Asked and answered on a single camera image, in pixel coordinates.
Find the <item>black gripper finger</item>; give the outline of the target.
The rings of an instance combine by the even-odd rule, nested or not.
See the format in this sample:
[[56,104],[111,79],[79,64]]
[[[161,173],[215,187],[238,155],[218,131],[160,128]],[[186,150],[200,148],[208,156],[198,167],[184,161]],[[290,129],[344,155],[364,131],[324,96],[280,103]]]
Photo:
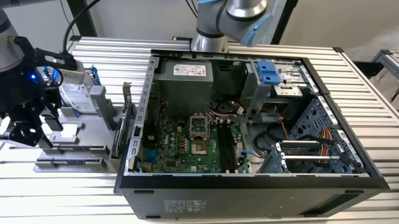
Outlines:
[[3,140],[11,143],[41,148],[52,148],[48,137],[44,134],[40,120],[43,107],[37,105],[17,105],[7,114],[11,124],[3,132]]
[[59,121],[59,112],[61,108],[60,93],[43,93],[39,97],[39,102],[43,105],[40,115],[44,117],[45,123],[52,131],[61,131],[63,126]]

